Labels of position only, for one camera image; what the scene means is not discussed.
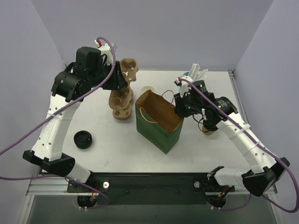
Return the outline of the brown paper coffee cup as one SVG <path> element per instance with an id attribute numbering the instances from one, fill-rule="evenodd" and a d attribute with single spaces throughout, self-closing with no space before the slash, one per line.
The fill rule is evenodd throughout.
<path id="1" fill-rule="evenodd" d="M 210 126 L 208 124 L 203 124 L 201 130 L 205 135 L 212 135 L 214 132 L 216 132 L 218 130 L 218 128 L 216 126 Z"/>

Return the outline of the green and brown paper bag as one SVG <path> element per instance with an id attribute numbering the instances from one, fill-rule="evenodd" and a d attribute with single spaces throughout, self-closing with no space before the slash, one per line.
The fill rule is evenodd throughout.
<path id="1" fill-rule="evenodd" d="M 136 129 L 164 154 L 178 142 L 184 119 L 170 102 L 152 90 L 145 91 L 135 103 Z"/>

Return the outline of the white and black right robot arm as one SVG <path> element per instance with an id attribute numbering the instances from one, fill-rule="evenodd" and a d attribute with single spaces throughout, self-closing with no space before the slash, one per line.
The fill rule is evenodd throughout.
<path id="1" fill-rule="evenodd" d="M 254 196 L 260 197 L 285 172 L 285 168 L 268 154 L 267 149 L 252 133 L 250 125 L 245 123 L 235 105 L 227 98 L 215 98 L 208 92 L 203 80 L 189 84 L 191 78 L 177 78 L 175 84 L 180 92 L 175 94 L 175 113 L 181 118 L 200 114 L 205 134 L 222 131 L 241 152 L 249 171 L 218 166 L 207 175 L 208 187 L 218 190 L 222 186 L 246 188 Z"/>

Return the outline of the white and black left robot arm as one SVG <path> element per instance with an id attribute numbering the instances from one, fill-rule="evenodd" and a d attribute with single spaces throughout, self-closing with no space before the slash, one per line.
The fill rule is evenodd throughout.
<path id="1" fill-rule="evenodd" d="M 76 60 L 55 77 L 46 123 L 32 149 L 23 153 L 23 159 L 49 174 L 74 179 L 83 191 L 91 191 L 95 186 L 91 171 L 63 153 L 65 136 L 73 115 L 88 94 L 100 87 L 118 90 L 127 85 L 115 59 L 115 46 L 79 48 Z"/>

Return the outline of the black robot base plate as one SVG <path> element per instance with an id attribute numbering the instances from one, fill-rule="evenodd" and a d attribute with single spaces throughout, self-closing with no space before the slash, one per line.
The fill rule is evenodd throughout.
<path id="1" fill-rule="evenodd" d="M 195 205 L 207 199 L 224 205 L 235 188 L 209 181 L 207 173 L 94 173 L 92 187 L 103 193 L 96 205 Z"/>

